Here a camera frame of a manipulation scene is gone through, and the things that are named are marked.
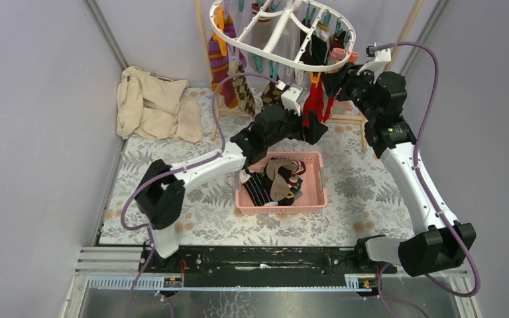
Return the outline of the teal green sock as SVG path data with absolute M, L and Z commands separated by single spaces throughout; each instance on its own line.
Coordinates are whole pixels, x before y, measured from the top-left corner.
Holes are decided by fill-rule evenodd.
M 298 192 L 301 191 L 303 180 L 299 175 L 292 174 L 288 179 L 288 185 L 290 186 L 290 191 L 296 195 Z

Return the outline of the brown argyle sock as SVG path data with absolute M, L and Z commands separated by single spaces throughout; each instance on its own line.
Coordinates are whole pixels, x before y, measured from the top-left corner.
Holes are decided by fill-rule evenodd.
M 279 104 L 281 101 L 281 95 L 283 94 L 285 87 L 286 86 L 282 82 L 280 83 L 270 82 L 265 87 L 260 97 L 262 100 L 262 105 L 267 106 Z

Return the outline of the beige long sock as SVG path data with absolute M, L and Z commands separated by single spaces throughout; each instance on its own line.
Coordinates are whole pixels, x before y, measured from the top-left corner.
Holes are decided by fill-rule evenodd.
M 291 205 L 301 191 L 301 175 L 306 171 L 306 164 L 301 160 L 271 158 L 263 170 L 271 200 Z

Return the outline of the black pinstriped sock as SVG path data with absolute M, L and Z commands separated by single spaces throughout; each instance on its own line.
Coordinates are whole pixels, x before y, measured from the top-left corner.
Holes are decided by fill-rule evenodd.
M 278 202 L 270 196 L 270 186 L 265 175 L 246 169 L 239 172 L 239 180 L 254 206 L 278 206 Z

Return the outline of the pink sock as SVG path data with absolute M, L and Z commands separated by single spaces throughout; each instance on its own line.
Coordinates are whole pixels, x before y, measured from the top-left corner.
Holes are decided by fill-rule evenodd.
M 329 53 L 327 64 L 328 65 L 336 64 L 345 57 L 349 58 L 348 62 L 355 63 L 359 58 L 359 54 L 357 52 L 346 51 L 343 48 L 333 48 Z

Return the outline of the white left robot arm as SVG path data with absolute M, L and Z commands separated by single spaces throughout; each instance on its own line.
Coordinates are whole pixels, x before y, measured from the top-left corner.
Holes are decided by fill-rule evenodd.
M 179 240 L 175 224 L 180 218 L 187 191 L 216 176 L 238 172 L 261 161 L 268 149 L 284 139 L 315 144 L 328 130 L 315 111 L 297 115 L 277 104 L 262 111 L 244 129 L 227 141 L 221 150 L 169 165 L 154 161 L 142 178 L 135 195 L 139 211 L 148 219 L 154 264 L 163 272 L 179 263 Z

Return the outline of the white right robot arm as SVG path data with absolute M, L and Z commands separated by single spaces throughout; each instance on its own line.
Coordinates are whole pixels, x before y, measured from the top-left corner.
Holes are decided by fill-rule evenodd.
M 359 239 L 353 256 L 356 269 L 369 273 L 380 263 L 391 263 L 416 277 L 460 267 L 477 234 L 472 224 L 461 223 L 451 212 L 422 164 L 417 138 L 402 116 L 405 77 L 395 72 L 375 76 L 347 64 L 321 80 L 328 97 L 351 101 L 364 115 L 366 141 L 393 177 L 414 231 L 409 239 Z

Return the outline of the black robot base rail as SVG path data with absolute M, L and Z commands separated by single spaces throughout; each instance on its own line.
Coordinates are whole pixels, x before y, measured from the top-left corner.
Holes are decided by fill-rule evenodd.
M 165 258 L 144 246 L 139 270 L 167 274 L 167 288 L 373 290 L 381 262 L 359 249 L 187 245 Z

